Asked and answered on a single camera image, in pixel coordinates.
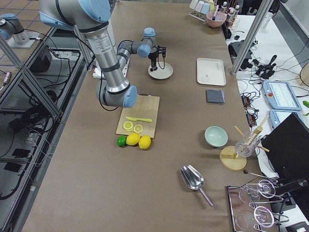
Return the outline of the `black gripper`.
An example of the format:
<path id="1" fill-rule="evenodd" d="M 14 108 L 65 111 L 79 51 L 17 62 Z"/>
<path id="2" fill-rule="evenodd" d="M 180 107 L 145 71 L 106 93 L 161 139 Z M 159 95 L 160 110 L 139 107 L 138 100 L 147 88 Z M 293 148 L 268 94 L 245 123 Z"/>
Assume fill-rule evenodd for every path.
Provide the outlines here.
<path id="1" fill-rule="evenodd" d="M 158 57 L 158 52 L 152 52 L 148 55 L 148 58 L 151 60 L 151 65 L 149 69 L 151 72 L 157 70 L 157 65 L 156 65 L 157 57 Z"/>

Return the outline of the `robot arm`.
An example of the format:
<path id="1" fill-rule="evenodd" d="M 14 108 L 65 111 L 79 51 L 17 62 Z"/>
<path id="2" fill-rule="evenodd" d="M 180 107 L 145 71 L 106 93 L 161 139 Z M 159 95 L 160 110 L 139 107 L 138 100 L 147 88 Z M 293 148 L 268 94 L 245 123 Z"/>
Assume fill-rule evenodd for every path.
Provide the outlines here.
<path id="1" fill-rule="evenodd" d="M 23 25 L 13 13 L 6 13 L 0 16 L 0 36 L 4 40 L 13 37 L 17 44 L 25 44 L 30 41 Z"/>
<path id="2" fill-rule="evenodd" d="M 77 28 L 89 41 L 104 80 L 97 86 L 97 98 L 106 106 L 131 108 L 137 100 L 137 88 L 123 75 L 130 55 L 156 58 L 159 46 L 155 30 L 146 28 L 139 42 L 126 41 L 115 50 L 108 33 L 111 7 L 107 0 L 42 0 L 40 19 L 59 29 Z"/>

